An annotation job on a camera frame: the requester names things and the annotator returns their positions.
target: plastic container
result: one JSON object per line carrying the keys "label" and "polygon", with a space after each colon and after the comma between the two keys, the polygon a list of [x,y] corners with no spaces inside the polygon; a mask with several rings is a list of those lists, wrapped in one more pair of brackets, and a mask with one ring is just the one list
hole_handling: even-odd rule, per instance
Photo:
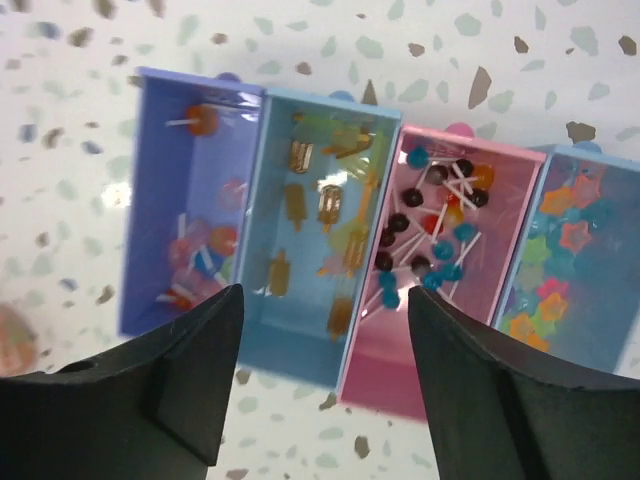
{"label": "plastic container", "polygon": [[615,372],[640,305],[640,164],[600,152],[591,142],[551,150],[494,324]]}
{"label": "plastic container", "polygon": [[[438,167],[433,170],[433,173],[430,171],[419,188],[423,203],[418,207],[410,208],[403,203],[403,192],[406,189],[415,188],[424,171],[424,168],[410,166],[410,164],[414,166],[420,164],[417,161],[420,158],[415,156],[417,148],[427,152],[429,169],[436,165],[446,168]],[[476,207],[476,211],[469,206],[462,208],[464,223],[471,225],[481,235],[462,262],[463,277],[455,287],[452,301],[463,312],[480,322],[489,324],[493,318],[529,198],[538,172],[545,161],[545,154],[474,138],[473,130],[464,124],[451,125],[447,131],[403,126],[396,148],[392,187],[388,189],[384,200],[386,213],[375,239],[378,251],[396,252],[392,258],[393,268],[400,268],[394,272],[397,284],[393,287],[389,274],[380,276],[380,269],[374,261],[376,255],[372,255],[365,281],[365,294],[358,306],[360,320],[354,330],[354,340],[351,344],[341,391],[343,402],[386,413],[425,419],[424,404],[409,337],[407,295],[412,286],[421,283],[425,274],[443,272],[443,265],[453,266],[460,255],[461,242],[453,234],[455,226],[461,220],[460,212],[453,208],[456,202],[448,198],[449,190],[433,183],[439,183],[438,175],[435,175],[438,169],[441,174],[440,180],[442,180],[443,170],[447,176],[447,182],[458,180],[451,165],[453,160],[461,158],[469,160],[474,168],[472,172],[466,172],[470,175],[465,177],[469,178],[467,182],[470,183],[470,187],[475,188],[477,185],[486,187],[489,184],[490,186],[487,189],[489,196],[486,205]],[[490,175],[489,167],[493,169],[493,181],[487,177]],[[476,178],[474,172],[482,173],[483,178],[486,177],[484,183],[473,180]],[[462,183],[451,184],[451,186],[459,190],[464,188]],[[414,220],[409,222],[405,231],[395,233],[391,246],[384,247],[390,241],[385,236],[388,236],[389,230],[394,230],[392,224],[398,223],[396,227],[402,226],[397,219],[396,222],[389,221],[390,216],[397,213],[396,201],[394,201],[396,195],[399,212]],[[447,202],[450,203],[450,208],[446,210],[447,219],[442,222],[443,232],[436,237],[433,244],[429,238],[420,236],[421,243],[417,244],[417,248],[409,254],[415,241],[414,243],[408,243],[408,241],[415,238],[416,234],[424,232],[425,224],[431,230],[435,230],[434,223],[437,222],[434,220],[440,216],[442,206]],[[420,208],[433,212],[419,211]],[[426,222],[428,215],[434,215],[435,219],[432,217]],[[467,235],[473,233],[472,230],[466,232]],[[408,246],[398,252],[400,245]],[[451,259],[438,260],[434,255],[435,245],[441,249],[439,255],[442,258],[451,255]],[[430,261],[429,267],[422,264],[422,267],[416,270],[417,276],[410,270],[411,261],[416,255],[422,255]],[[384,268],[388,267],[384,263],[380,265]],[[385,287],[384,290],[387,293],[379,293],[381,285]],[[455,282],[445,280],[441,291],[448,296],[454,285]],[[394,292],[397,294],[397,306],[393,301]],[[381,306],[382,302],[389,308]]]}
{"label": "plastic container", "polygon": [[150,68],[139,74],[125,335],[166,323],[235,282],[264,93],[237,81]]}
{"label": "plastic container", "polygon": [[241,363],[337,387],[400,118],[268,91],[239,264]]}

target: pink box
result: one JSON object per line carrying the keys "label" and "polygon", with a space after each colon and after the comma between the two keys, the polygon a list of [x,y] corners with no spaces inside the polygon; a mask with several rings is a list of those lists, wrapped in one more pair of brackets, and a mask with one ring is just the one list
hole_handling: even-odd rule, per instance
{"label": "pink box", "polygon": [[[415,187],[423,171],[413,169],[407,164],[407,154],[416,147],[423,147],[427,151],[429,166],[437,163],[450,166],[451,159],[465,158],[476,167],[486,164],[494,169],[495,178],[488,189],[489,202],[476,211],[469,207],[462,208],[464,222],[475,226],[481,235],[464,258],[464,276],[458,282],[452,298],[452,302],[463,312],[489,324],[497,306],[529,198],[546,154],[475,138],[471,127],[465,124],[451,125],[444,132],[405,125],[401,129],[395,152],[390,177],[391,186],[384,199],[384,220],[378,225],[374,245],[379,245],[387,218],[395,213],[394,195],[400,198],[397,202],[400,212],[418,222],[428,215],[419,211],[419,208],[439,212],[446,202],[448,190],[444,186],[435,186],[427,182],[420,188],[424,198],[420,207],[409,208],[402,202],[401,193],[407,188]],[[452,262],[458,258],[461,247],[461,243],[452,233],[454,224],[455,222],[449,221],[436,240],[436,243],[447,240],[454,246]],[[420,231],[424,230],[420,230],[416,223],[411,222],[406,231],[396,233],[393,245],[388,248],[378,246],[378,251],[386,250],[391,253]],[[422,243],[406,263],[410,263],[416,254],[420,254],[431,260],[434,271],[439,271],[440,265],[446,262],[437,261],[432,253],[430,239],[422,238]],[[400,261],[412,245],[393,255],[394,268],[401,266]],[[419,284],[420,280],[411,271],[394,272],[399,306],[393,310],[384,307],[380,310],[382,300],[380,295],[376,297],[380,286],[375,257],[376,255],[371,255],[363,290],[365,293],[358,306],[358,323],[353,331],[340,399],[346,403],[386,413],[425,420],[407,323],[408,291]],[[442,291],[448,295],[453,285],[452,282],[444,282]]]}

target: brown speckle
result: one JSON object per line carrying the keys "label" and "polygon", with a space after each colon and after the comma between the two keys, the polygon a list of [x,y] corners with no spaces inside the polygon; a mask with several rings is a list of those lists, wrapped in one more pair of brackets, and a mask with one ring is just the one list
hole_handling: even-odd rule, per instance
{"label": "brown speckle", "polygon": [[424,53],[424,46],[419,43],[410,43],[409,53],[414,57],[419,57]]}
{"label": "brown speckle", "polygon": [[6,70],[18,70],[20,68],[20,60],[17,58],[10,58],[7,60],[7,64],[4,68]]}
{"label": "brown speckle", "polygon": [[211,41],[216,45],[222,45],[223,43],[227,43],[229,41],[229,37],[224,33],[216,33],[213,37],[211,37]]}
{"label": "brown speckle", "polygon": [[360,100],[360,103],[364,105],[378,105],[376,89],[373,87],[373,82],[371,80],[368,80],[367,86],[364,87],[364,93],[362,94],[362,100]]}
{"label": "brown speckle", "polygon": [[102,305],[103,303],[107,303],[109,300],[113,298],[115,295],[115,290],[111,285],[107,285],[102,289],[102,294],[96,299],[96,305]]}
{"label": "brown speckle", "polygon": [[111,20],[116,14],[116,7],[113,0],[93,0],[93,8],[101,17]]}
{"label": "brown speckle", "polygon": [[296,65],[296,72],[301,73],[302,75],[311,75],[311,65],[307,62],[300,62]]}
{"label": "brown speckle", "polygon": [[484,67],[478,67],[476,76],[469,91],[469,110],[476,108],[487,99],[489,87],[491,87],[491,76]]}
{"label": "brown speckle", "polygon": [[130,75],[128,81],[129,85],[133,85],[138,88],[142,87],[142,77],[139,77],[138,75]]}
{"label": "brown speckle", "polygon": [[527,53],[529,51],[529,45],[520,37],[513,37],[513,46],[518,53]]}
{"label": "brown speckle", "polygon": [[246,385],[251,378],[251,372],[249,370],[238,370],[236,372],[236,381],[238,385]]}
{"label": "brown speckle", "polygon": [[329,395],[327,395],[327,399],[318,406],[318,410],[320,410],[321,412],[323,412],[324,410],[329,410],[331,407],[334,407],[336,405],[336,401],[336,394],[330,393]]}
{"label": "brown speckle", "polygon": [[44,248],[49,245],[49,234],[47,232],[42,232],[36,237],[36,245],[40,248]]}
{"label": "brown speckle", "polygon": [[15,12],[26,13],[31,11],[31,0],[11,0]]}
{"label": "brown speckle", "polygon": [[45,148],[56,148],[58,146],[58,140],[64,133],[64,128],[54,128],[49,130],[44,137],[42,137],[42,144]]}
{"label": "brown speckle", "polygon": [[249,473],[249,470],[247,470],[246,468],[239,468],[237,470],[229,470],[227,472],[226,478],[228,480],[242,480],[244,477],[247,476],[248,473]]}
{"label": "brown speckle", "polygon": [[164,17],[164,0],[147,0],[147,3],[156,17]]}
{"label": "brown speckle", "polygon": [[116,55],[115,57],[113,57],[113,60],[111,60],[111,65],[113,65],[114,67],[124,65],[125,63],[127,63],[127,60],[129,60],[129,57],[127,57],[126,55]]}
{"label": "brown speckle", "polygon": [[635,40],[631,37],[628,37],[627,35],[623,35],[622,37],[620,37],[620,40],[618,40],[618,45],[620,45],[622,53],[624,53],[625,55],[633,57],[638,53],[638,46],[636,45]]}
{"label": "brown speckle", "polygon": [[586,123],[569,122],[567,123],[567,135],[573,143],[593,140],[596,138],[596,129]]}
{"label": "brown speckle", "polygon": [[84,27],[69,34],[69,45],[86,47],[93,38],[93,28]]}
{"label": "brown speckle", "polygon": [[360,459],[367,458],[371,450],[369,449],[369,440],[367,437],[358,436],[354,442],[353,449]]}

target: terrazzo surface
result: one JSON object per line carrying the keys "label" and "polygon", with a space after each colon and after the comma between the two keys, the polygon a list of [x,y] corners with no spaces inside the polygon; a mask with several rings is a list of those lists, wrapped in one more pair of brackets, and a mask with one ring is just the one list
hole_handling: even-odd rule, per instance
{"label": "terrazzo surface", "polygon": [[[137,66],[358,100],[370,82],[408,122],[633,158],[637,41],[631,0],[0,0],[0,301],[28,319],[39,369],[119,341]],[[619,372],[640,377],[636,343]],[[426,426],[239,370],[209,478],[438,475]]]}

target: orange star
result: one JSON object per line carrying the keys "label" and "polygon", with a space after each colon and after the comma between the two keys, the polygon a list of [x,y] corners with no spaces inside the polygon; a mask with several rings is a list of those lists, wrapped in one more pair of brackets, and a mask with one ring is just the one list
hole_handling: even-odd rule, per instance
{"label": "orange star", "polygon": [[527,345],[529,345],[530,347],[535,348],[536,350],[540,350],[541,352],[548,352],[549,351],[549,342],[547,342],[546,340],[543,340],[540,336],[536,335],[535,333],[530,333],[527,336]]}
{"label": "orange star", "polygon": [[509,325],[509,336],[511,338],[526,342],[527,337],[532,333],[533,323],[531,323],[531,319],[526,313],[522,312],[511,320],[511,325]]}
{"label": "orange star", "polygon": [[558,292],[555,292],[540,302],[538,308],[544,322],[557,322],[562,319],[568,306],[569,302],[562,298]]}
{"label": "orange star", "polygon": [[592,180],[586,175],[580,175],[571,189],[571,194],[575,204],[580,208],[595,202],[600,198],[600,177]]}
{"label": "orange star", "polygon": [[591,241],[591,238],[589,224],[583,220],[576,224],[565,223],[562,225],[562,237],[558,243],[577,254]]}
{"label": "orange star", "polygon": [[549,215],[562,215],[564,211],[575,205],[570,187],[560,187],[558,190],[544,194],[540,212]]}

